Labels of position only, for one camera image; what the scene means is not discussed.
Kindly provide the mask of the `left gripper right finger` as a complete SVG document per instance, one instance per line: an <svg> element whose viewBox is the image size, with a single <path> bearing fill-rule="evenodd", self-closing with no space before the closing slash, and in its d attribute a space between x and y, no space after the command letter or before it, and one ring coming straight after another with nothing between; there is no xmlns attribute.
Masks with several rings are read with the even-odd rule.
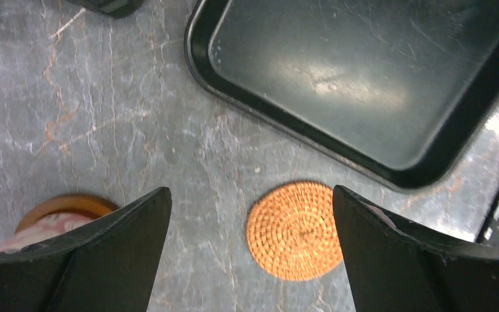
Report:
<svg viewBox="0 0 499 312"><path fill-rule="evenodd" d="M435 231L352 190L333 214L358 311L499 311L499 248Z"/></svg>

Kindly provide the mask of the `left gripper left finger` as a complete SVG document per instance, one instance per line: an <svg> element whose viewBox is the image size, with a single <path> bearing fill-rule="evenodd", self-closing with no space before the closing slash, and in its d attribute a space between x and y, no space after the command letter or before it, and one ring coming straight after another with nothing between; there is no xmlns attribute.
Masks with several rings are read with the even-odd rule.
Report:
<svg viewBox="0 0 499 312"><path fill-rule="evenodd" d="M145 311L172 213L168 188L0 253L0 311Z"/></svg>

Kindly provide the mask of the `wooden coaster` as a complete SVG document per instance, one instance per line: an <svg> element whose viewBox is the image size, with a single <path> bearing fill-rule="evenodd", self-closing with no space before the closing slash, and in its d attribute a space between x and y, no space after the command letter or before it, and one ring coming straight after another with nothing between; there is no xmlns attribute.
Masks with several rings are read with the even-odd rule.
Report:
<svg viewBox="0 0 499 312"><path fill-rule="evenodd" d="M98 219L113 213L119 207L111 201L93 194L65 194L43 201L32 208L19 222L15 234L27 229L43 217L70 213L89 218Z"/></svg>

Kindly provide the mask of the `dark pink mug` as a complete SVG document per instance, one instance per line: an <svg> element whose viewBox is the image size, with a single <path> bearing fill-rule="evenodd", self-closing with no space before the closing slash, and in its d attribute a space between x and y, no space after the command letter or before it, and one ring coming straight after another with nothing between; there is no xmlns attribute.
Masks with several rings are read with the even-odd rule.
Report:
<svg viewBox="0 0 499 312"><path fill-rule="evenodd" d="M20 251L26 246L57 237L93 221L93 218L77 213L57 213L39 219L34 225L17 232L0 244L0 253Z"/></svg>

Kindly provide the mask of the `woven round coaster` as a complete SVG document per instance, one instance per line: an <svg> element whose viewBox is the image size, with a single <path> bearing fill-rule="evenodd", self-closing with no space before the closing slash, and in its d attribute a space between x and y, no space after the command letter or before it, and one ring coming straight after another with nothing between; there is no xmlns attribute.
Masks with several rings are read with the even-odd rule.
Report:
<svg viewBox="0 0 499 312"><path fill-rule="evenodd" d="M319 278L342 263L333 189L316 181L280 185L256 201L246 242L257 264L287 281Z"/></svg>

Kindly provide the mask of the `black tray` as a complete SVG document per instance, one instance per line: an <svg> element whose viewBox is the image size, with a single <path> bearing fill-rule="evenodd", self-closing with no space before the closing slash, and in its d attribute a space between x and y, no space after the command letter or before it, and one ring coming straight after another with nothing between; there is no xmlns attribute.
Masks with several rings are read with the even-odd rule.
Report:
<svg viewBox="0 0 499 312"><path fill-rule="evenodd" d="M499 99L499 1L198 1L185 56L209 93L414 191Z"/></svg>

